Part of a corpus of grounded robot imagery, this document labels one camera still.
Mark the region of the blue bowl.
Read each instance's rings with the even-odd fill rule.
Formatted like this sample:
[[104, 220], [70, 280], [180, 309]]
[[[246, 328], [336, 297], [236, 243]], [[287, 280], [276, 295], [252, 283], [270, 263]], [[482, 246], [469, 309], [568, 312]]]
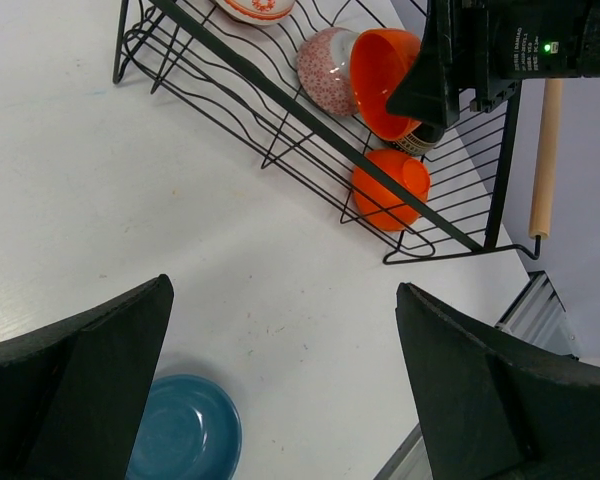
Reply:
[[231, 479], [242, 425], [230, 396], [190, 374], [153, 381], [137, 431], [127, 479]]

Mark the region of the beige brown bowl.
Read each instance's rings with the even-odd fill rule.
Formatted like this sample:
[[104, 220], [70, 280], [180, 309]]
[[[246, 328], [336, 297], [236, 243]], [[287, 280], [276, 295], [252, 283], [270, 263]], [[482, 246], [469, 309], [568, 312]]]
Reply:
[[412, 157], [422, 157], [441, 141], [444, 134], [444, 128], [421, 123], [402, 139], [386, 141], [386, 144]]

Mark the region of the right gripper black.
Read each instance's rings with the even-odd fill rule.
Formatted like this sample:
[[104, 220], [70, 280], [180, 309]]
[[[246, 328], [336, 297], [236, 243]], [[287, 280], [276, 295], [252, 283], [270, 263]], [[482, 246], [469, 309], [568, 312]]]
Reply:
[[429, 1], [419, 53], [386, 111], [451, 127], [455, 50], [474, 111], [495, 109], [526, 79], [600, 78], [600, 1]]

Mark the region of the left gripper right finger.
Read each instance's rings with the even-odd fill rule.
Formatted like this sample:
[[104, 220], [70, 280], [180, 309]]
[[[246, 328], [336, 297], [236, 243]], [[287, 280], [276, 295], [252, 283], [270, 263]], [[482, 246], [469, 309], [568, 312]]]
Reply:
[[396, 320], [436, 479], [600, 479], [600, 367], [533, 346], [412, 283]]

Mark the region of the white orange floral bowl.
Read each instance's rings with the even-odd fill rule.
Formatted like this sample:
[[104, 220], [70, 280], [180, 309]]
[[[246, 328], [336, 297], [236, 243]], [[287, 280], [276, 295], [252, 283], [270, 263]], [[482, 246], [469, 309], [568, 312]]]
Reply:
[[295, 0], [216, 0], [230, 17], [250, 25], [275, 25], [288, 17]]

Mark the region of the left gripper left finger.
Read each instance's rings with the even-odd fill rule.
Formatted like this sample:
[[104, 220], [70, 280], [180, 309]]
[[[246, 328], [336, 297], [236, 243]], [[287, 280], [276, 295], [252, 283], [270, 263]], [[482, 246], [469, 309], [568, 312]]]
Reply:
[[159, 275], [0, 342], [0, 479], [122, 479], [174, 290]]

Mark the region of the black white leaf bowl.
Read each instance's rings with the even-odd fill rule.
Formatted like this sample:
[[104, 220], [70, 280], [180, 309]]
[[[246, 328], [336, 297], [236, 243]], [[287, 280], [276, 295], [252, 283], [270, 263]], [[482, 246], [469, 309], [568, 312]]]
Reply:
[[350, 79], [351, 51], [359, 34], [331, 27], [313, 35], [299, 48], [296, 72], [309, 98], [323, 111], [336, 116], [358, 112]]

